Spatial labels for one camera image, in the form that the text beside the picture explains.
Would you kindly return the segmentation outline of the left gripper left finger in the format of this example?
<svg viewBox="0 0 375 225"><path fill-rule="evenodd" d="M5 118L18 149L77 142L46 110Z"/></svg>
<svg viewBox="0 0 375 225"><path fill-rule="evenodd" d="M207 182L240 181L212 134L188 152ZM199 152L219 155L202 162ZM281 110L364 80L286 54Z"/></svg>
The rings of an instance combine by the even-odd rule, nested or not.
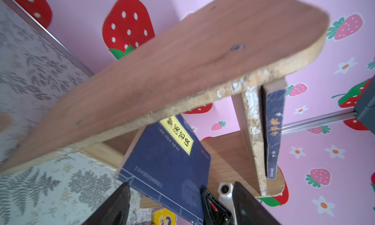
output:
<svg viewBox="0 0 375 225"><path fill-rule="evenodd" d="M126 225L130 199L129 183L122 183L82 225Z"/></svg>

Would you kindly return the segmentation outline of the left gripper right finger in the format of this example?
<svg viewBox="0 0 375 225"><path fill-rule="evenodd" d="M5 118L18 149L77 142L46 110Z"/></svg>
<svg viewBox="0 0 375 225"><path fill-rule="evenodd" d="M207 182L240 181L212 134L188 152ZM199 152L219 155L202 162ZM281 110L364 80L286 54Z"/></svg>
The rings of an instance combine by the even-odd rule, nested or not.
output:
<svg viewBox="0 0 375 225"><path fill-rule="evenodd" d="M281 225L240 182L234 183L232 199L238 225Z"/></svg>

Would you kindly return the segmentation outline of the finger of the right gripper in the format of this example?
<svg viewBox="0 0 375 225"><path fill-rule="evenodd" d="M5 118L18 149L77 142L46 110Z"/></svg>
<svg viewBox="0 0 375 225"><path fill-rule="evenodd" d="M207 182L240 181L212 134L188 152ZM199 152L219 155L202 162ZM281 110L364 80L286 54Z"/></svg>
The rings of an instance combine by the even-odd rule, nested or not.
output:
<svg viewBox="0 0 375 225"><path fill-rule="evenodd" d="M200 195L204 213L203 225L233 225L232 212L216 199L205 186L202 186Z"/></svg>

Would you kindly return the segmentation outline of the navy book yellow label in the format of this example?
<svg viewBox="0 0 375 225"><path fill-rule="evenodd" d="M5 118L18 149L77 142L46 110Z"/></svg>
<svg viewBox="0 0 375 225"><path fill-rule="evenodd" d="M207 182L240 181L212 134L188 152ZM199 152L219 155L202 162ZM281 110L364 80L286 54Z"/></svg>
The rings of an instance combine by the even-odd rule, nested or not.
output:
<svg viewBox="0 0 375 225"><path fill-rule="evenodd" d="M116 176L194 225L203 224L201 188L211 156L181 115L140 129Z"/></svg>

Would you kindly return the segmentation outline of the dark blue portrait cover book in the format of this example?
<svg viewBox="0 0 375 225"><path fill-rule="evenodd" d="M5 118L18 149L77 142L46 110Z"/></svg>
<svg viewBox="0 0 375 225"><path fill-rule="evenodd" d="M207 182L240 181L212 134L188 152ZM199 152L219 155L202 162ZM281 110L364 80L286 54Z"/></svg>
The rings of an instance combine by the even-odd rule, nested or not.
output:
<svg viewBox="0 0 375 225"><path fill-rule="evenodd" d="M262 85L262 128L265 139L265 167L268 179L275 179L281 147L287 82L284 78Z"/></svg>

